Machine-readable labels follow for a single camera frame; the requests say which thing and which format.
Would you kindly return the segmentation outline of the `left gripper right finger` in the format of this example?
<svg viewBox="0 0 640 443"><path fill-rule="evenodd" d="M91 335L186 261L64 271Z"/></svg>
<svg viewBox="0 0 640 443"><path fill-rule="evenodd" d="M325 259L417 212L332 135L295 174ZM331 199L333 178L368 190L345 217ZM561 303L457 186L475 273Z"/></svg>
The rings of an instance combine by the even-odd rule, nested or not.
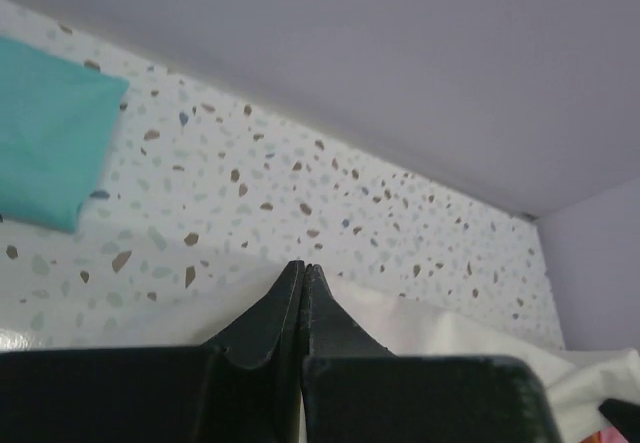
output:
<svg viewBox="0 0 640 443"><path fill-rule="evenodd" d="M395 356L306 270L301 387L310 442L558 442L543 387L507 356Z"/></svg>

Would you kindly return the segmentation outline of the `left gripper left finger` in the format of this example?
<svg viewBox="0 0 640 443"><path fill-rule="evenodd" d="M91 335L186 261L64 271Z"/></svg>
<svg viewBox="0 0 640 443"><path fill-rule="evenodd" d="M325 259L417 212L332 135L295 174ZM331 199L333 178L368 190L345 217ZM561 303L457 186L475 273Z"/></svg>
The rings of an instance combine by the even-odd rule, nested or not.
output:
<svg viewBox="0 0 640 443"><path fill-rule="evenodd" d="M1 359L5 442L294 442L305 266L196 346L17 351Z"/></svg>

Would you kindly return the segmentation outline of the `white coca-cola t-shirt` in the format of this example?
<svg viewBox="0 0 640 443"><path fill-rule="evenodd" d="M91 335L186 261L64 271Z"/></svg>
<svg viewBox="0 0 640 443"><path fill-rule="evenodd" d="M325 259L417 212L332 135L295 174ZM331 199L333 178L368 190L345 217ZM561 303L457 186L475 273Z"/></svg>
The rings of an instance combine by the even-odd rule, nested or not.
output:
<svg viewBox="0 0 640 443"><path fill-rule="evenodd" d="M639 354L545 350L497 332L461 315L424 303L389 297L325 278L336 301L377 342L395 356L507 356L524 362L539 379L558 442L583 442L615 427L628 442L639 438ZM297 327L299 345L300 434L306 437L301 363L306 341Z"/></svg>

